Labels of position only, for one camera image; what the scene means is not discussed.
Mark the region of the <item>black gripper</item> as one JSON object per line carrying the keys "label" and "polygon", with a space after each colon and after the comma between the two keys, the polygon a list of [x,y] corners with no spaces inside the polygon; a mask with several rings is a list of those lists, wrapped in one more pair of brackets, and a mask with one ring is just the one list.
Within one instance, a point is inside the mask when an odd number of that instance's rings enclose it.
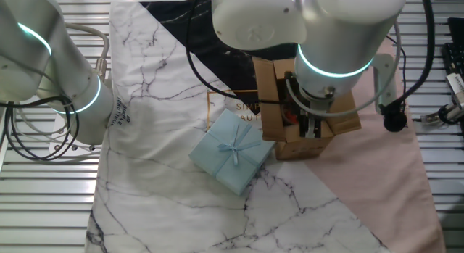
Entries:
{"label": "black gripper", "polygon": [[299,122],[299,136],[308,138],[320,138],[322,133],[322,125],[324,119],[317,115],[312,115],[309,112],[299,108],[297,115]]}

